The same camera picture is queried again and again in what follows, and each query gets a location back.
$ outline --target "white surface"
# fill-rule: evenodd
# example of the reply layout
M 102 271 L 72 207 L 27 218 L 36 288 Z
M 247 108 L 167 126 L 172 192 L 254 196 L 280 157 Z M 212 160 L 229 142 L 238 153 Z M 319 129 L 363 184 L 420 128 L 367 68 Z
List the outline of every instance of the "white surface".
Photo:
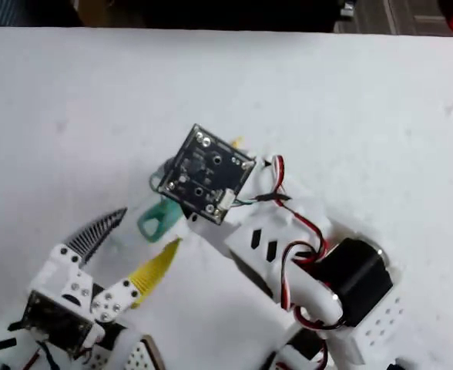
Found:
M 452 368 L 453 39 L 0 29 L 0 315 L 55 243 L 148 191 L 193 123 L 284 154 L 393 239 Z M 113 266 L 96 278 L 131 271 Z M 133 314 L 170 369 L 255 368 L 284 318 L 200 241 Z

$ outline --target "wire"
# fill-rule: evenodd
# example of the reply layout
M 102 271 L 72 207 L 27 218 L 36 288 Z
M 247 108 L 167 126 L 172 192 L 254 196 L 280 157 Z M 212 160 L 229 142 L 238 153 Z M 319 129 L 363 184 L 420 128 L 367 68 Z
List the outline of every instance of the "wire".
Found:
M 36 343 L 44 351 L 45 356 L 47 357 L 47 361 L 49 362 L 50 365 L 50 370 L 60 370 L 60 367 L 55 363 L 54 358 L 52 357 L 52 353 L 50 353 L 47 344 L 43 341 L 36 341 Z
M 38 360 L 40 357 L 40 354 L 39 354 L 39 351 L 37 350 L 35 352 L 35 354 L 29 359 L 29 361 L 26 363 L 25 367 L 23 368 L 23 370 L 29 370 L 30 368 L 32 368 L 33 364 L 36 362 L 36 360 Z
M 277 362 L 276 367 L 277 369 L 279 368 L 280 370 L 291 370 L 291 368 L 289 368 L 288 365 L 285 364 L 284 362 Z
M 294 307 L 294 317 L 304 328 L 310 330 L 334 330 L 342 327 L 345 323 L 343 318 L 340 318 L 335 324 L 332 325 L 325 325 L 322 321 L 310 321 L 307 320 L 304 315 L 302 314 L 302 307 L 295 306 Z
M 86 365 L 92 356 L 93 348 L 84 348 L 74 357 L 74 359 L 77 360 L 78 358 L 80 358 L 83 355 L 86 355 L 87 353 L 89 353 L 89 357 L 85 360 L 85 362 L 82 363 L 83 365 Z
M 289 311 L 290 310 L 290 285 L 288 284 L 288 280 L 285 277 L 285 266 L 287 264 L 288 254 L 299 245 L 304 245 L 309 247 L 310 252 L 312 253 L 312 257 L 306 257 L 304 260 L 307 261 L 315 261 L 317 253 L 312 245 L 310 245 L 305 240 L 296 240 L 289 243 L 282 254 L 281 257 L 281 307 L 282 309 Z
M 322 340 L 322 359 L 320 360 L 319 365 L 316 367 L 316 370 L 324 370 L 327 367 L 327 362 L 329 360 L 329 351 L 327 350 L 327 343 L 325 340 Z M 288 367 L 287 364 L 284 362 L 277 362 L 276 367 L 279 368 L 280 370 L 291 370 L 290 367 Z
M 317 366 L 316 370 L 323 370 L 327 366 L 327 360 L 329 359 L 329 351 L 327 350 L 327 343 L 325 340 L 322 341 L 322 361 L 320 362 L 319 366 Z
M 326 255 L 327 250 L 329 249 L 329 245 L 328 245 L 327 241 L 324 239 L 324 236 L 322 234 L 322 231 L 320 231 L 320 228 L 317 227 L 313 222 L 309 221 L 306 217 L 302 216 L 295 210 L 292 210 L 291 208 L 286 206 L 284 203 L 281 203 L 280 207 L 290 211 L 295 216 L 295 218 L 297 218 L 302 224 L 307 226 L 309 229 L 311 229 L 317 235 L 317 238 L 319 239 L 319 250 L 317 252 L 316 261 L 319 261 L 320 259 L 322 259 Z

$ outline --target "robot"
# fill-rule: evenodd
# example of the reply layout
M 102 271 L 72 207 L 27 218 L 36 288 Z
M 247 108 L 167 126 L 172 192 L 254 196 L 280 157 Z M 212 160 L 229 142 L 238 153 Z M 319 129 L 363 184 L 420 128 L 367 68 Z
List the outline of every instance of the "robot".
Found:
M 180 206 L 190 230 L 294 313 L 286 344 L 260 368 L 419 368 L 392 345 L 404 321 L 403 267 L 393 245 L 326 207 L 289 176 L 281 155 L 246 153 L 194 125 L 154 190 Z M 23 370 L 165 368 L 153 339 L 123 319 L 188 240 L 173 240 L 103 288 L 84 267 L 125 215 L 126 208 L 105 214 L 54 246 L 0 322 L 1 363 Z

